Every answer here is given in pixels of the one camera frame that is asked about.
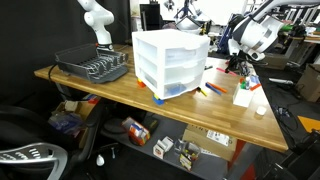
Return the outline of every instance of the desk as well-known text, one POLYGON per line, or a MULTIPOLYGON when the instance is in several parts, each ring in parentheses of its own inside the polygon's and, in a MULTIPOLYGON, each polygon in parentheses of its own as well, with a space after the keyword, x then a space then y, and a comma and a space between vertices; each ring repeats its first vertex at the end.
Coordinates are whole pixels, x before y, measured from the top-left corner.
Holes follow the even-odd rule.
POLYGON ((290 37, 292 42, 288 47, 285 57, 289 58, 289 61, 302 65, 309 58, 313 52, 315 44, 320 43, 319 37, 306 36, 302 37, 290 37))
MULTIPOLYGON (((51 80, 68 87, 246 141, 245 151, 241 153, 238 160, 242 160, 242 158, 249 158, 250 160, 246 159, 245 165, 241 166, 241 168, 239 167, 240 163, 234 163, 234 168, 231 168, 226 175, 228 179, 240 177, 262 147, 279 152, 284 152, 288 149, 262 88, 257 89, 248 108, 232 104, 233 92, 240 77, 216 70, 216 67, 226 67, 224 60, 208 60, 207 64, 213 65, 213 68, 205 71, 201 86, 208 92, 207 97, 201 93, 185 93, 179 97, 167 99, 163 105, 158 106, 152 100, 152 91, 148 88, 140 88, 136 83, 132 47, 120 49, 121 52, 129 54, 129 63, 127 65, 129 71, 114 82, 92 84, 87 80, 65 75, 57 67, 51 72, 51 80), (227 89, 228 93, 219 96, 213 91, 209 91, 205 88, 204 82, 206 81, 220 85, 227 89), (260 105, 267 108, 264 116, 259 116, 255 113, 260 105)), ((50 67, 46 67, 34 73, 37 77, 48 79, 49 69, 50 67)))

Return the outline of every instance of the dish rack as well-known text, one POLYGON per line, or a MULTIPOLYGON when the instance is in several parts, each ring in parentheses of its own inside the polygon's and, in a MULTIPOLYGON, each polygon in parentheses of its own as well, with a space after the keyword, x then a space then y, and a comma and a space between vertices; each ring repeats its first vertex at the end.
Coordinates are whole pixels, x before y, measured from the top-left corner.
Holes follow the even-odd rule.
POLYGON ((128 54, 97 48, 85 44, 55 53, 59 69, 92 83, 118 79, 128 72, 128 54))

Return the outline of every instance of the tripod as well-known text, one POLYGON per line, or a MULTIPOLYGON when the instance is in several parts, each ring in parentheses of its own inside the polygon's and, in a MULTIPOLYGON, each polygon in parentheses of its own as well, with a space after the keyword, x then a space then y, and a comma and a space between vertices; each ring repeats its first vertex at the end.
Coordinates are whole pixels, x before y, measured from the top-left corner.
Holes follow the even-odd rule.
POLYGON ((181 8, 181 9, 177 12, 177 14, 174 16, 174 18, 178 18, 178 14, 179 14, 181 11, 183 11, 183 15, 180 17, 181 19, 184 18, 185 16, 188 16, 188 12, 190 12, 191 15, 193 15, 193 13, 192 13, 192 12, 190 11, 190 9, 189 9, 189 0, 185 0, 185 1, 184 1, 184 6, 183 6, 183 8, 181 8))

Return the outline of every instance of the wooden table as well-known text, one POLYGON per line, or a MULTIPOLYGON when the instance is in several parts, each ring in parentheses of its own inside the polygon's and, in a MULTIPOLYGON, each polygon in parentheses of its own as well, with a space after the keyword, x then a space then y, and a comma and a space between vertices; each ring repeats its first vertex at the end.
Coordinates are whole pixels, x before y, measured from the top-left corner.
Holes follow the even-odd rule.
MULTIPOLYGON (((205 71, 201 84, 201 87, 208 93, 207 97, 201 93, 188 92, 179 97, 167 99, 163 105, 159 106, 152 100, 153 93, 149 88, 141 88, 137 85, 132 47, 115 47, 115 51, 129 54, 127 65, 129 72, 116 81, 92 84, 87 80, 65 75, 58 67, 52 70, 51 80, 178 121, 218 131, 246 141, 247 144, 254 147, 265 147, 279 152, 288 149, 262 88, 256 90, 248 108, 233 105, 232 97, 240 76, 232 76, 217 71, 217 67, 226 67, 224 60, 212 58, 207 60, 207 65, 213 66, 212 69, 205 71), (219 96, 206 88, 205 82, 217 84, 227 89, 228 92, 219 96), (267 109, 264 116, 256 113, 258 106, 267 109)), ((49 69, 50 67, 46 67, 37 70, 35 75, 48 79, 49 69)))

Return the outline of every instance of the pen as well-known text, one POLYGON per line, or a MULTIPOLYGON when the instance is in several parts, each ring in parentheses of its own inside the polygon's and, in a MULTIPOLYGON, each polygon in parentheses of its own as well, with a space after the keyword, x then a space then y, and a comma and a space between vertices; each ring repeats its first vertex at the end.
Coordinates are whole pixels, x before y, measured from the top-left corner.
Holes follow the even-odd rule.
MULTIPOLYGON (((222 69, 222 68, 216 68, 218 71, 221 71, 221 72, 226 72, 224 69, 222 69)), ((233 75, 233 76, 237 76, 237 74, 236 73, 234 73, 234 72, 232 72, 232 71, 229 71, 229 73, 228 74, 231 74, 231 75, 233 75)))
POLYGON ((212 91, 216 92, 217 94, 221 95, 221 92, 219 90, 217 90, 216 88, 214 88, 213 86, 211 86, 209 83, 206 83, 207 88, 211 89, 212 91))
POLYGON ((223 92, 223 93, 226 93, 226 92, 227 92, 226 89, 224 89, 224 88, 222 88, 222 87, 220 87, 220 86, 217 86, 217 85, 212 84, 212 83, 209 83, 209 82, 207 82, 207 83, 210 84, 212 87, 218 89, 219 91, 223 92))
POLYGON ((208 70, 208 69, 211 69, 211 68, 213 68, 213 66, 205 66, 204 70, 208 70))
POLYGON ((197 91, 201 92, 204 96, 207 96, 207 93, 202 90, 200 87, 197 87, 197 91))

